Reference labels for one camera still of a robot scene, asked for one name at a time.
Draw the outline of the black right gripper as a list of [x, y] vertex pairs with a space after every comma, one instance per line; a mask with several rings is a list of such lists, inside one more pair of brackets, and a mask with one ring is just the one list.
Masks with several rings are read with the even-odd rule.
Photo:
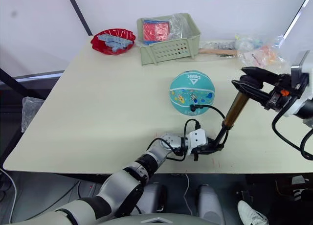
[[252, 78], [266, 82], [274, 86], [273, 90], [268, 94], [262, 91], [263, 83], [258, 81], [232, 80], [234, 87], [250, 99], [253, 99], [264, 105], [266, 110], [280, 110], [292, 98], [300, 98], [300, 94], [291, 86], [291, 75], [275, 74], [266, 69], [258, 67], [243, 67], [241, 70]]

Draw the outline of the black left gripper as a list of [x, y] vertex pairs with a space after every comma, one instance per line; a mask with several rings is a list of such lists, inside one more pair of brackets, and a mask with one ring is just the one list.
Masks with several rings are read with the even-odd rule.
[[203, 146], [195, 147], [191, 150], [191, 154], [193, 155], [193, 161], [199, 160], [199, 155], [209, 155], [216, 151], [221, 151], [224, 147], [224, 142], [218, 142], [213, 139], [209, 139], [209, 143]]

